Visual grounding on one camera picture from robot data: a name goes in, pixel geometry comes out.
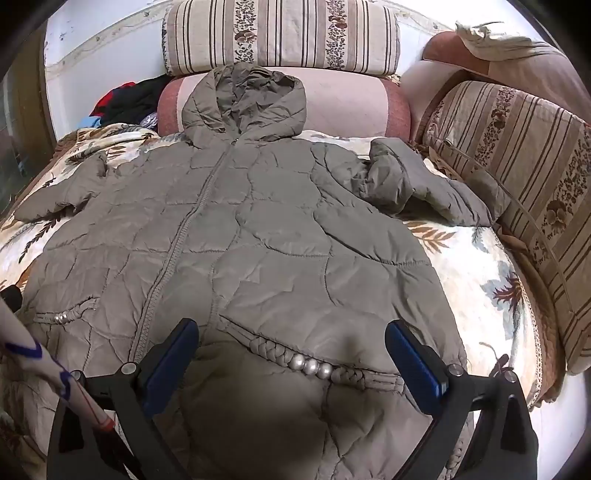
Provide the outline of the white patterned sleeve forearm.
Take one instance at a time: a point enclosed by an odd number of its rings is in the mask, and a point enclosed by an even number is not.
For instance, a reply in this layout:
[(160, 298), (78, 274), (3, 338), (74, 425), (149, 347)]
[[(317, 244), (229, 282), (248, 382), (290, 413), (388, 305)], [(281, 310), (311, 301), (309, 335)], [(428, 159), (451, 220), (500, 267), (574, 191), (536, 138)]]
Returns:
[(70, 409), (92, 428), (102, 432), (113, 430), (112, 418), (30, 334), (4, 300), (1, 300), (1, 348), (21, 369), (45, 380)]

